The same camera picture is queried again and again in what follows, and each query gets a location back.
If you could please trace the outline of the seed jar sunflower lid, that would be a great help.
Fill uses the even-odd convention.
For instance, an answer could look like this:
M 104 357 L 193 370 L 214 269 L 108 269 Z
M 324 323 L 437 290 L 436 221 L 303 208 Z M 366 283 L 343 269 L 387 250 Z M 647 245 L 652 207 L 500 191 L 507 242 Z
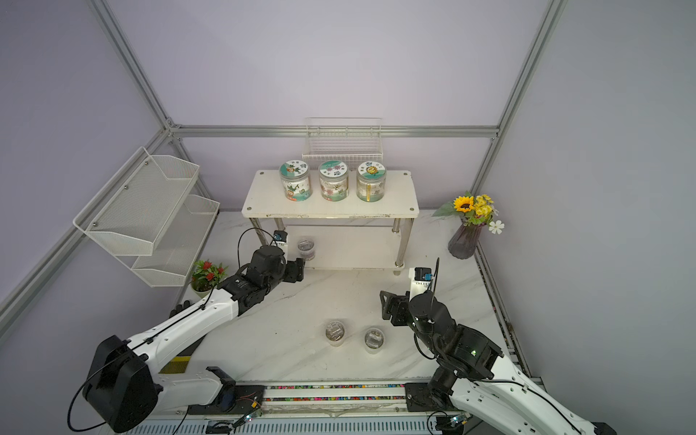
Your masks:
M 365 202 L 376 202 L 384 197 L 387 170 L 379 161 L 365 161 L 357 169 L 357 196 Z

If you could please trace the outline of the seed jar purple flower lid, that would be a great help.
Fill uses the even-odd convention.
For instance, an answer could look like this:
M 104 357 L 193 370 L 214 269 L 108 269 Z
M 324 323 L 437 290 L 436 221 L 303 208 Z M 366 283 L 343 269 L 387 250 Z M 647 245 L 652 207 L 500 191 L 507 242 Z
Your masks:
M 325 161 L 319 165 L 322 197 L 337 202 L 345 199 L 349 192 L 349 168 L 343 161 Z

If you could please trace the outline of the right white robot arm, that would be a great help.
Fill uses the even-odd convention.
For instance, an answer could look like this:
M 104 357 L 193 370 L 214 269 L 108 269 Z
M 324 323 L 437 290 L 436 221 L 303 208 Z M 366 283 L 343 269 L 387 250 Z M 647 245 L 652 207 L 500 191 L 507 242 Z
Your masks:
M 407 326 L 433 354 L 428 382 L 437 404 L 465 411 L 504 434 L 615 434 L 555 400 L 482 332 L 458 323 L 430 290 L 380 293 L 382 318 Z

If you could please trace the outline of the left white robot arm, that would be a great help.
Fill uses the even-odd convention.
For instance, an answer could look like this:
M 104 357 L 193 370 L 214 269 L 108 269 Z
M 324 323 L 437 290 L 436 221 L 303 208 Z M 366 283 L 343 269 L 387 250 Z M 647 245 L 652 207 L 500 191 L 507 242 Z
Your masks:
M 184 381 L 163 380 L 161 370 L 199 339 L 260 304 L 279 284 L 302 281 L 305 265 L 302 257 L 286 259 L 278 246 L 261 246 L 248 264 L 196 304 L 129 339 L 113 335 L 102 341 L 79 395 L 116 433 L 134 429 L 154 411 L 193 405 L 233 409 L 237 383 L 223 369 L 209 366 Z

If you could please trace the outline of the seed jar green plant lid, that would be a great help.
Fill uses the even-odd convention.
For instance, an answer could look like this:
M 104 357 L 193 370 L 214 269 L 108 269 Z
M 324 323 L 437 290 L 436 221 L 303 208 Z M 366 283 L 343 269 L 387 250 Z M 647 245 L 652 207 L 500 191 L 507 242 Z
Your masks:
M 304 201 L 311 197 L 312 187 L 309 166 L 300 159 L 287 161 L 279 168 L 284 194 L 291 201 Z

